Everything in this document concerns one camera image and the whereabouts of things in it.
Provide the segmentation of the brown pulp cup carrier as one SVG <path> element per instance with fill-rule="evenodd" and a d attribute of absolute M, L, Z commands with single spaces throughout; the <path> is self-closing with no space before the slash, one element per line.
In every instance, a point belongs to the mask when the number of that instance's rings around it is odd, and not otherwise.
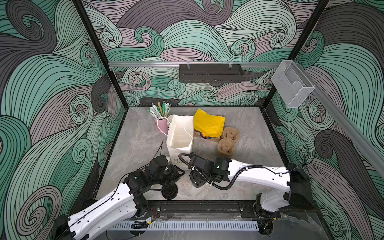
<path fill-rule="evenodd" d="M 218 143 L 219 153 L 228 157 L 234 155 L 239 137 L 240 135 L 237 129 L 232 127 L 225 127 Z"/>

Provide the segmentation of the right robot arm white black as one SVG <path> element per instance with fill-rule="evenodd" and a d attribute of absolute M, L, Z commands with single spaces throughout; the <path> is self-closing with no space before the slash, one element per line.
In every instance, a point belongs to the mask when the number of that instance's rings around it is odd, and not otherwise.
<path fill-rule="evenodd" d="M 247 182 L 273 188 L 258 195 L 257 206 L 265 212 L 274 213 L 288 206 L 303 210 L 315 207 L 311 180 L 302 165 L 266 167 L 224 157 L 210 161 L 195 153 L 179 154 L 179 159 L 191 171 L 190 180 L 196 188 L 208 184 L 228 191 L 237 181 Z"/>

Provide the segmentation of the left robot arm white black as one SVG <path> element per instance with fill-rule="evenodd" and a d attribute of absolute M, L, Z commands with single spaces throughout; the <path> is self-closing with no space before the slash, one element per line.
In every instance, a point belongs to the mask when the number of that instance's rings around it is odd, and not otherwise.
<path fill-rule="evenodd" d="M 50 240 L 94 240 L 115 224 L 143 216 L 149 202 L 144 193 L 153 185 L 161 190 L 174 187 L 185 171 L 170 164 L 164 155 L 153 158 L 146 166 L 124 175 L 109 194 L 80 212 L 57 217 Z"/>

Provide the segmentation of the clear acrylic wall holder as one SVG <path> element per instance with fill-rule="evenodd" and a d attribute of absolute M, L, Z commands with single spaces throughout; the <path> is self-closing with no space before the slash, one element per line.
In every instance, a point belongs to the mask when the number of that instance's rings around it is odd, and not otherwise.
<path fill-rule="evenodd" d="M 289 109 L 298 108 L 315 89 L 305 69 L 292 60 L 280 63 L 272 76 L 272 83 Z"/>

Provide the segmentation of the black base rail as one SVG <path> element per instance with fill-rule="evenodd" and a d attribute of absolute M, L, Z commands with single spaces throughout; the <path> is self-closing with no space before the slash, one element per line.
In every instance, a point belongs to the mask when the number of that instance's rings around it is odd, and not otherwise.
<path fill-rule="evenodd" d="M 176 214 L 232 214 L 258 220 L 279 218 L 282 212 L 293 210 L 300 208 L 287 206 L 268 213 L 262 210 L 258 200 L 149 200 L 148 206 L 134 216 L 166 218 Z"/>

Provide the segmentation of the white paper gift bag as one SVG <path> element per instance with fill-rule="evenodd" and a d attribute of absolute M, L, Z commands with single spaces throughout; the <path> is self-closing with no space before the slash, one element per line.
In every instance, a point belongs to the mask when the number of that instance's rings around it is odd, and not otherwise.
<path fill-rule="evenodd" d="M 193 150 L 194 116 L 171 115 L 167 133 L 167 148 L 171 163 L 181 169 L 187 166 L 180 161 L 179 154 L 190 154 Z"/>

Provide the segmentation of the black wall tray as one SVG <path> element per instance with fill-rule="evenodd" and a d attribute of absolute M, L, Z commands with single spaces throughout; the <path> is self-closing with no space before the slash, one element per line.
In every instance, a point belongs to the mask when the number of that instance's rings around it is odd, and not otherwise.
<path fill-rule="evenodd" d="M 240 83 L 244 72 L 235 64 L 180 64 L 179 80 L 182 83 Z"/>

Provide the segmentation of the stack of black cup lids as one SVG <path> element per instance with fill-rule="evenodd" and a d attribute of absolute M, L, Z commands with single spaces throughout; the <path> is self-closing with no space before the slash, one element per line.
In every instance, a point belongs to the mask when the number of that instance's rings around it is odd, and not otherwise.
<path fill-rule="evenodd" d="M 173 200 L 178 194 L 178 187 L 176 184 L 169 185 L 161 190 L 162 196 L 166 200 Z"/>

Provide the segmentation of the yellow napkin stack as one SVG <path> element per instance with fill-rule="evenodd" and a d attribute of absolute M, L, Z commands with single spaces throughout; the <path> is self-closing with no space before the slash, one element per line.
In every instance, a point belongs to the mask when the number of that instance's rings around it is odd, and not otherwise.
<path fill-rule="evenodd" d="M 215 116 L 198 109 L 194 115 L 194 131 L 203 138 L 220 138 L 224 131 L 226 118 Z"/>

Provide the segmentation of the pink holder with straws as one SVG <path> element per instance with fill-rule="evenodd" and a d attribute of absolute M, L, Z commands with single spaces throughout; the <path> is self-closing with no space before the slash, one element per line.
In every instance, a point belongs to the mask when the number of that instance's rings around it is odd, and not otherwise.
<path fill-rule="evenodd" d="M 170 108 L 171 104 L 164 101 L 162 103 L 157 102 L 156 104 L 152 104 L 149 108 L 149 113 L 154 118 L 158 130 L 166 136 L 171 126 L 169 120 Z"/>

